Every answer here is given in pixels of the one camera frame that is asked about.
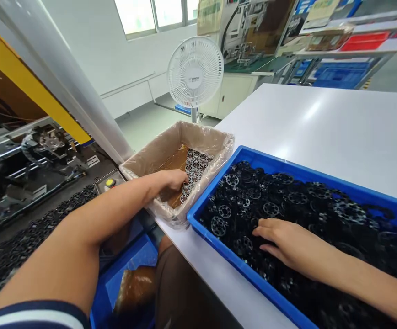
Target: white fan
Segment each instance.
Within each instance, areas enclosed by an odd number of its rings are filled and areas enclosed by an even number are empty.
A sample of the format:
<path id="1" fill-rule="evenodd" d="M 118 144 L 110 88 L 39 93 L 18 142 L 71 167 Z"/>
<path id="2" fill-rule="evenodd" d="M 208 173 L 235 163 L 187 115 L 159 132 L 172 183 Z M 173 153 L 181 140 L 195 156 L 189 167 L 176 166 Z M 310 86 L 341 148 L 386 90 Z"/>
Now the white fan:
<path id="1" fill-rule="evenodd" d="M 209 101 L 223 80 L 223 55 L 207 37 L 191 37 L 174 51 L 168 64 L 168 86 L 173 99 L 191 108 L 197 122 L 197 107 Z"/>

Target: hand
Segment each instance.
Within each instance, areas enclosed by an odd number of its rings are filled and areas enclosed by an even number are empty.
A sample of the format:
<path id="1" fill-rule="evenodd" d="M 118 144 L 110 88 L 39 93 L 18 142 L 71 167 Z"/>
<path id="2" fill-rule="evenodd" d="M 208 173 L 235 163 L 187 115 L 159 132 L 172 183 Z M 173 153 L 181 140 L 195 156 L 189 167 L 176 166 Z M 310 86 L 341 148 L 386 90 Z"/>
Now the hand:
<path id="1" fill-rule="evenodd" d="M 161 171 L 166 178 L 166 186 L 172 190 L 180 190 L 183 183 L 188 183 L 188 175 L 180 169 Z"/>
<path id="2" fill-rule="evenodd" d="M 285 265 L 306 277 L 332 285 L 346 271 L 344 258 L 347 255 L 317 237 L 302 226 L 280 219 L 260 219 L 254 236 L 273 241 L 260 246 L 261 250 L 271 253 Z"/>

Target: yellow button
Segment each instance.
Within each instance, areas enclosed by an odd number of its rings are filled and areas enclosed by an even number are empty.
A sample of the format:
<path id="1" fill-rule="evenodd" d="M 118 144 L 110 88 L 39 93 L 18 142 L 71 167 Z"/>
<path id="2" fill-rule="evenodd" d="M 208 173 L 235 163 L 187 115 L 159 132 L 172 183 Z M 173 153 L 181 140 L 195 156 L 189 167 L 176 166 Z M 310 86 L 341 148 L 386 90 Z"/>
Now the yellow button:
<path id="1" fill-rule="evenodd" d="M 107 187 L 112 187 L 113 185 L 115 185 L 115 180 L 113 178 L 110 178 L 106 181 L 106 186 Z"/>

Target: red box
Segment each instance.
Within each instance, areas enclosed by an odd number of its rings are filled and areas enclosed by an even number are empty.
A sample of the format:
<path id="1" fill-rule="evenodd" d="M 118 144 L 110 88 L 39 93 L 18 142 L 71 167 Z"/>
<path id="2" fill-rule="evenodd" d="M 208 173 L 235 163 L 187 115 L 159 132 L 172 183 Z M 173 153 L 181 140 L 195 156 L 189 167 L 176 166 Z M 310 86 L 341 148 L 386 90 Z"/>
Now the red box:
<path id="1" fill-rule="evenodd" d="M 368 33 L 352 36 L 340 51 L 376 50 L 389 38 L 390 32 Z"/>

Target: forearm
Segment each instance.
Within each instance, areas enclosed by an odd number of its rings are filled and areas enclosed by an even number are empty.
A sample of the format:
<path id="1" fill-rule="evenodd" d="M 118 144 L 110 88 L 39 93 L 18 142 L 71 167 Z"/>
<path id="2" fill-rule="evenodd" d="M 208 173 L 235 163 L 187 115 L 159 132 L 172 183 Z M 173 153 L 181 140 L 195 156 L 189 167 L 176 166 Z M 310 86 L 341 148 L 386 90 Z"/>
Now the forearm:
<path id="1" fill-rule="evenodd" d="M 349 255 L 330 285 L 377 308 L 397 321 L 397 279 Z"/>
<path id="2" fill-rule="evenodd" d="M 69 214 L 59 225 L 82 243 L 99 245 L 122 228 L 133 216 L 167 186 L 160 171 L 134 179 L 101 194 Z"/>
<path id="3" fill-rule="evenodd" d="M 0 308 L 57 299 L 87 315 L 95 295 L 99 247 L 169 182 L 158 172 L 123 183 L 69 214 L 0 292 Z"/>

